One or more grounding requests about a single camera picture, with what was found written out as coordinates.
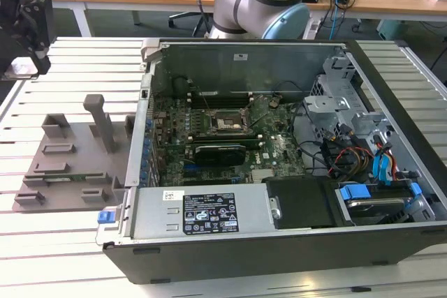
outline gray floor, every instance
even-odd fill
[[[132,15],[129,11],[111,10],[91,10],[89,12],[89,22],[95,36],[107,37],[190,37],[195,27],[198,17],[187,17],[176,21],[176,28],[168,27],[168,16],[174,13],[168,12],[140,12],[142,24],[135,26]],[[80,36],[75,18],[70,10],[54,10],[55,29],[58,36]],[[357,20],[345,20],[341,26],[337,39],[356,40],[379,40],[376,32],[377,20],[363,20],[358,33],[353,33],[351,27]],[[408,31],[401,37],[410,48],[430,67],[437,55],[447,46],[443,43],[447,37],[447,27],[436,29],[424,27],[419,22],[408,22]],[[198,36],[203,36],[204,28],[199,31]],[[318,38],[327,39],[330,29],[322,28]],[[434,73],[443,82],[447,80],[447,54],[438,62]],[[7,94],[11,83],[0,82],[0,101]]]

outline blue cable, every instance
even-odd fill
[[[338,1],[335,0],[335,15],[334,21],[332,22],[332,29],[330,30],[329,40],[332,40],[332,35],[334,34],[335,22],[337,21],[337,9],[338,9]]]

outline aluminum extrusion table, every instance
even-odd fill
[[[15,192],[43,136],[45,114],[91,121],[82,106],[86,93],[104,95],[112,120],[135,112],[141,40],[60,38],[50,50],[50,72],[18,82],[1,106],[0,297],[345,297],[358,286],[372,291],[356,297],[445,297],[447,244],[386,267],[134,285],[96,245],[96,211],[13,213]],[[446,161],[447,102],[441,83],[407,48],[374,41],[361,46]]]

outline power supply label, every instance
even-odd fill
[[[183,210],[186,235],[239,232],[234,193],[185,195]]]

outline silver robot arm segment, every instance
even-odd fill
[[[210,38],[297,38],[309,19],[309,9],[301,1],[214,0]]]

